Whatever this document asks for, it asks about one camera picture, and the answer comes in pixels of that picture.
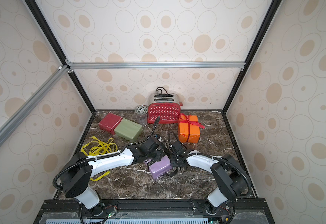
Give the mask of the green gift box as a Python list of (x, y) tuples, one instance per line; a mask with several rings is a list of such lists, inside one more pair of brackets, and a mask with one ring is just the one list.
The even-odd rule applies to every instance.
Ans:
[(114, 129), (114, 132), (117, 136), (125, 138), (130, 142), (136, 142), (142, 131), (142, 125), (125, 118), (123, 118)]

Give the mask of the red gift box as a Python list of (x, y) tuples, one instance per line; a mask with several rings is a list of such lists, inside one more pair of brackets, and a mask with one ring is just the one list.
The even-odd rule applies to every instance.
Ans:
[(122, 120), (123, 117), (113, 113), (108, 113), (98, 124), (101, 130), (109, 132), (111, 135), (115, 135), (114, 129)]

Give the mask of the yellow ribbon of red box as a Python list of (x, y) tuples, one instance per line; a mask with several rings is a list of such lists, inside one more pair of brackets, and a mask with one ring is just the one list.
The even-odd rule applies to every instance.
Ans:
[(80, 152), (86, 156), (99, 156), (118, 151), (118, 146), (114, 143), (114, 138), (109, 138), (107, 142), (101, 141), (95, 136), (91, 137), (93, 140), (84, 144)]

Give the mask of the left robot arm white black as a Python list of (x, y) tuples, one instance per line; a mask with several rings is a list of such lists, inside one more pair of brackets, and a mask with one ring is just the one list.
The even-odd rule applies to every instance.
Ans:
[(62, 191), (66, 198), (74, 198), (88, 210), (97, 207), (101, 199), (89, 185), (90, 178), (114, 168), (160, 161), (164, 157), (166, 146), (161, 137), (150, 136), (139, 143), (130, 143), (124, 149), (113, 153), (87, 156), (80, 152), (54, 177), (53, 186)]

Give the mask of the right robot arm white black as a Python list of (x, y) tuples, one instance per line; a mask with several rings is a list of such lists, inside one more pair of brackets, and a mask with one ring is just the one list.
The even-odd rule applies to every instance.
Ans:
[(217, 188), (207, 196), (207, 209), (213, 210), (227, 201), (233, 202), (239, 197), (249, 197), (252, 194), (249, 176), (231, 155), (206, 155), (187, 149), (179, 141), (169, 143), (168, 149), (173, 167), (196, 167), (213, 175)]

